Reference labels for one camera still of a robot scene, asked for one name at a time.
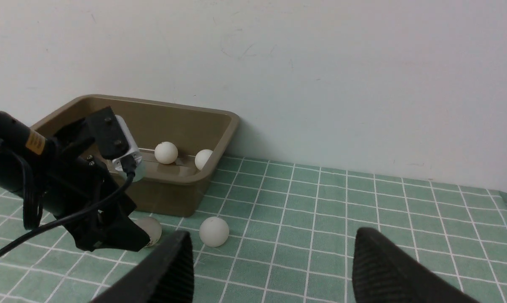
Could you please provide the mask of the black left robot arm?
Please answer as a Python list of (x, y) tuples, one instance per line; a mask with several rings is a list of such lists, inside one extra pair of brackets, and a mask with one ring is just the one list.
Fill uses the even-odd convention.
[(151, 238), (129, 218), (136, 204), (126, 190), (139, 165), (132, 148), (109, 106), (50, 137), (0, 111), (0, 188), (22, 198), (31, 237), (48, 230), (47, 211), (80, 250), (139, 251)]

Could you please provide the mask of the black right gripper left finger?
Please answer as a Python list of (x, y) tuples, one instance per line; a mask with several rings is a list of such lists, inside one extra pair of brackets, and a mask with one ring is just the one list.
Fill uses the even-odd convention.
[(179, 230), (92, 302), (192, 303), (194, 291), (191, 234)]

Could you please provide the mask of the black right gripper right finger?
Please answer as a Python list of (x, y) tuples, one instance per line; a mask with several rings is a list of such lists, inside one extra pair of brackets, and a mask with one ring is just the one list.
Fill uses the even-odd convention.
[(477, 302), (369, 227), (356, 232), (352, 285), (357, 303)]

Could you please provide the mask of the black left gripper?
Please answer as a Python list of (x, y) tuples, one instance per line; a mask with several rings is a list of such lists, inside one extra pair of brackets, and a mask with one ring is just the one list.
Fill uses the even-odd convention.
[(83, 153), (96, 145), (85, 122), (61, 127), (51, 137), (53, 161), (47, 168), (47, 209), (75, 237), (76, 247), (93, 252), (117, 249), (138, 252), (151, 241), (128, 218), (136, 209), (127, 195), (134, 173), (117, 184), (107, 165)]

